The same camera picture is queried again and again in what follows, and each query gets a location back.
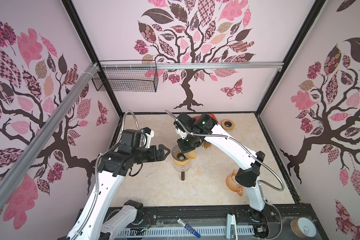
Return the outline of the aluminium rail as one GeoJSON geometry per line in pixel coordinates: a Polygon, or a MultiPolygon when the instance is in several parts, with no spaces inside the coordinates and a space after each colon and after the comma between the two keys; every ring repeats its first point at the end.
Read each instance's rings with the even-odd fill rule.
{"type": "Polygon", "coordinates": [[[0,181],[0,210],[6,204],[23,176],[27,173],[32,163],[37,159],[39,153],[47,144],[56,128],[67,115],[70,107],[73,106],[82,90],[98,72],[99,64],[91,63],[79,77],[78,82],[71,88],[69,94],[63,99],[51,117],[47,120],[40,132],[31,143],[25,148],[20,158],[12,165],[8,173],[0,181]]]}
{"type": "Polygon", "coordinates": [[[245,62],[245,63],[183,63],[183,64],[106,64],[104,69],[110,68],[148,68],[157,70],[193,70],[193,69],[282,69],[283,62],[245,62]]]}

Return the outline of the clear ribbed glass dripper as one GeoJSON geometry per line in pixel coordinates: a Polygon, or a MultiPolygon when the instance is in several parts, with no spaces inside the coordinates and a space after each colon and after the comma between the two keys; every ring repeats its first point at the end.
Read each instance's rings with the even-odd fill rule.
{"type": "Polygon", "coordinates": [[[175,145],[171,150],[172,157],[175,161],[185,162],[189,160],[180,150],[178,145],[175,145]]]}

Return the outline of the red snack bag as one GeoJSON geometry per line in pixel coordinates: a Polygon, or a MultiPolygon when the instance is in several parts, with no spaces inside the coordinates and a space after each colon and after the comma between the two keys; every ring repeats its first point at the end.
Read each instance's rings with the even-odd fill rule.
{"type": "Polygon", "coordinates": [[[215,116],[214,114],[209,114],[209,116],[210,116],[212,119],[214,119],[216,122],[218,121],[217,118],[216,118],[216,116],[215,116]]]}

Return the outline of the blue white marker pen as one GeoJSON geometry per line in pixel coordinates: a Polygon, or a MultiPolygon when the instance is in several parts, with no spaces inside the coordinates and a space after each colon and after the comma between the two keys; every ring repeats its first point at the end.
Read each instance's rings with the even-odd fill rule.
{"type": "Polygon", "coordinates": [[[192,235],[194,235],[197,238],[201,238],[201,235],[191,226],[189,226],[184,220],[181,218],[177,219],[178,224],[180,224],[183,228],[185,228],[188,232],[190,232],[192,235]]]}

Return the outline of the orange glass pitcher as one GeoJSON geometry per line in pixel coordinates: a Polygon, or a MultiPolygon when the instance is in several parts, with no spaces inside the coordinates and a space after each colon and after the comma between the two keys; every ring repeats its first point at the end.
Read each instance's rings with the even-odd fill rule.
{"type": "Polygon", "coordinates": [[[226,185],[231,191],[237,193],[239,196],[243,196],[244,187],[236,181],[237,172],[237,170],[233,170],[233,172],[226,177],[226,185]]]}

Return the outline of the brown paper coffee filter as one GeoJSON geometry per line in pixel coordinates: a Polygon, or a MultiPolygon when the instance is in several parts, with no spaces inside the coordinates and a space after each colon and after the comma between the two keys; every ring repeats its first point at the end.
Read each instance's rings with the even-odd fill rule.
{"type": "Polygon", "coordinates": [[[197,158],[197,153],[195,150],[191,151],[191,152],[188,152],[188,153],[184,153],[184,156],[187,158],[187,159],[196,159],[197,158]]]}

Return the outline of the left aluminium rail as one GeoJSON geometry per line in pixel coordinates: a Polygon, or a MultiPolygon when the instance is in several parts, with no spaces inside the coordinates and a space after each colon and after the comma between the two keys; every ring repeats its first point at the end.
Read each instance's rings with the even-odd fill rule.
{"type": "Polygon", "coordinates": [[[23,176],[27,173],[32,163],[37,159],[39,153],[47,144],[56,128],[67,115],[70,107],[73,106],[82,90],[98,72],[99,64],[91,63],[79,77],[78,82],[71,88],[69,94],[63,99],[51,117],[47,120],[40,132],[31,143],[25,148],[20,158],[12,165],[8,173],[0,181],[0,210],[6,204],[23,176]]]}

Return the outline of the back aluminium rail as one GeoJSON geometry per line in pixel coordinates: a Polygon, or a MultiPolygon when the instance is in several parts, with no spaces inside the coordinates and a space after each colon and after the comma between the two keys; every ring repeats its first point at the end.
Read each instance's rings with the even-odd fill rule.
{"type": "Polygon", "coordinates": [[[193,69],[282,69],[283,62],[245,62],[245,63],[183,63],[183,64],[106,64],[104,69],[110,68],[148,68],[157,70],[193,70],[193,69]]]}

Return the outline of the brown tape roll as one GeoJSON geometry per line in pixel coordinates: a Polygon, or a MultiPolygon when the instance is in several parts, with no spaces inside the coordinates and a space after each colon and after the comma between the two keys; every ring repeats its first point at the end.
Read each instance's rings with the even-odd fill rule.
{"type": "Polygon", "coordinates": [[[290,223],[293,233],[300,238],[313,238],[317,235],[314,223],[308,218],[297,218],[290,223]]]}

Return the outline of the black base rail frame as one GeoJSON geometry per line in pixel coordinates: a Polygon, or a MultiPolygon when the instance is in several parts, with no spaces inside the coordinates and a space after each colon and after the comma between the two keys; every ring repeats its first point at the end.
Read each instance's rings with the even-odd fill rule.
{"type": "MultiPolygon", "coordinates": [[[[316,213],[310,204],[276,204],[266,205],[263,211],[264,220],[254,222],[249,215],[248,205],[228,206],[182,206],[182,207],[142,207],[143,218],[134,221],[126,228],[181,227],[177,219],[181,218],[192,228],[227,225],[227,214],[236,216],[237,233],[240,240],[298,240],[290,226],[291,220],[310,219],[316,229],[314,240],[326,240],[324,231],[316,213]]],[[[224,240],[226,237],[201,237],[203,240],[224,240]]],[[[117,240],[195,240],[197,237],[156,237],[156,238],[116,238],[117,240]]]]}

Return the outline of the clear glass carafe brown handle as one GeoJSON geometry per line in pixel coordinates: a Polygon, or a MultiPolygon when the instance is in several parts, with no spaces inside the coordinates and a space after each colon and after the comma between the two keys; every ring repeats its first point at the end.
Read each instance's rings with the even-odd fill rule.
{"type": "Polygon", "coordinates": [[[187,164],[187,165],[183,165],[183,166],[180,166],[180,165],[175,165],[175,169],[180,172],[180,178],[181,178],[181,181],[185,181],[186,179],[186,172],[189,170],[191,164],[187,164]]]}

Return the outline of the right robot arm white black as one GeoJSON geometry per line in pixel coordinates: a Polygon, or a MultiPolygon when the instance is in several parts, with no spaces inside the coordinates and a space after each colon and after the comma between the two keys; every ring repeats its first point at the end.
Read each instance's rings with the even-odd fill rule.
{"type": "Polygon", "coordinates": [[[183,154],[190,153],[204,142],[208,142],[223,151],[238,164],[239,170],[235,179],[239,185],[244,187],[249,198],[250,218],[254,222],[262,222],[264,220],[265,200],[258,184],[260,164],[256,161],[262,162],[265,154],[261,151],[256,153],[244,149],[208,114],[202,114],[195,119],[186,113],[181,113],[176,117],[174,125],[176,126],[176,132],[181,136],[177,143],[183,154]]]}

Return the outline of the orange coffee filter pack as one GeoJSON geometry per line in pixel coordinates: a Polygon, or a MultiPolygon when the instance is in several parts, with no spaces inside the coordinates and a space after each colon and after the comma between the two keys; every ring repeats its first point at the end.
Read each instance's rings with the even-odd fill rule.
{"type": "Polygon", "coordinates": [[[209,150],[210,149],[210,147],[211,147],[211,143],[209,143],[209,142],[207,142],[207,141],[204,141],[204,143],[203,143],[203,149],[204,150],[209,150]]]}

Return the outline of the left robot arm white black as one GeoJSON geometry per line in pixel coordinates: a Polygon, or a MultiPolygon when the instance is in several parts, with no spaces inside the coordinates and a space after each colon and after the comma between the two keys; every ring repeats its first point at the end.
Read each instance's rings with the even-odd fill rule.
{"type": "Polygon", "coordinates": [[[134,165],[161,162],[169,155],[164,145],[151,145],[154,135],[150,128],[124,130],[120,140],[98,156],[95,186],[66,240],[113,240],[129,224],[142,220],[143,205],[136,201],[127,201],[113,216],[108,211],[123,179],[134,176],[134,165]]]}

